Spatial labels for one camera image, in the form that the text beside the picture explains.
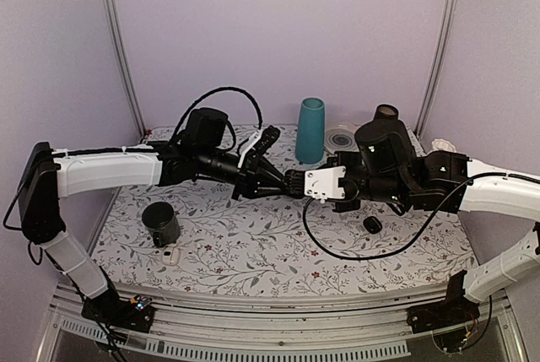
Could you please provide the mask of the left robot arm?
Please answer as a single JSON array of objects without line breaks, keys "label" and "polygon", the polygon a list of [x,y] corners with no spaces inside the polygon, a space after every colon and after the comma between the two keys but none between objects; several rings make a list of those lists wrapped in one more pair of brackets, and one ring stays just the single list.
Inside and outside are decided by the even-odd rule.
[{"label": "left robot arm", "polygon": [[193,103],[167,141],[75,151],[38,143],[8,210],[19,211],[18,231],[76,284],[94,311],[106,322],[117,323],[126,307],[106,274],[68,233],[60,198],[121,186],[175,186],[198,179],[231,184],[234,198],[290,194],[287,177],[265,157],[280,131],[258,127],[234,154],[221,146],[224,130],[230,126],[226,113]]}]

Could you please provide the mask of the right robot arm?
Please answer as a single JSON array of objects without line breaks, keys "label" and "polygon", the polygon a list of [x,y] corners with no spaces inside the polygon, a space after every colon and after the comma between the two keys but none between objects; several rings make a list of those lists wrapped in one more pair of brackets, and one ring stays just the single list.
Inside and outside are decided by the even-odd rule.
[{"label": "right robot arm", "polygon": [[335,211],[357,209],[361,200],[387,203],[397,211],[431,212],[418,233],[394,251],[370,257],[339,259],[372,261],[401,254],[415,244],[438,212],[489,212],[536,222],[509,250],[473,270],[452,276],[446,299],[436,307],[445,325],[467,314],[469,303],[527,276],[539,267],[539,176],[520,174],[447,150],[418,157],[403,122],[375,119],[354,134],[359,152],[339,151],[325,168],[313,171],[319,200],[336,201]]}]

